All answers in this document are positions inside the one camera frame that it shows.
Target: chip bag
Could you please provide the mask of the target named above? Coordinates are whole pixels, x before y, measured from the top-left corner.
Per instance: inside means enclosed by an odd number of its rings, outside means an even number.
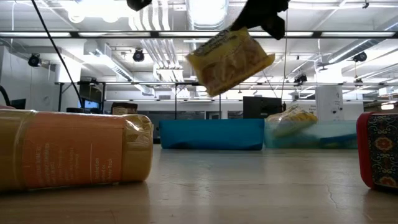
[[[318,118],[298,105],[294,105],[283,113],[269,116],[266,121],[270,124],[277,124],[272,133],[274,137],[279,138],[297,134],[299,131],[315,124]]]
[[[267,55],[246,28],[225,29],[186,56],[210,96],[222,94],[270,66]]]

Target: plastic wrap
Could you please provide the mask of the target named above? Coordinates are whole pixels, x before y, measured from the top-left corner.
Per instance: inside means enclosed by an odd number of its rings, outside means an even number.
[[[188,54],[187,60],[207,93],[216,96],[270,66],[275,55],[267,55],[243,28],[221,31]]]
[[[266,121],[277,124],[272,133],[274,137],[279,138],[296,134],[300,130],[310,127],[318,121],[318,118],[298,105],[294,105],[283,113],[269,116]]]
[[[0,191],[143,181],[152,128],[143,115],[0,110]]]

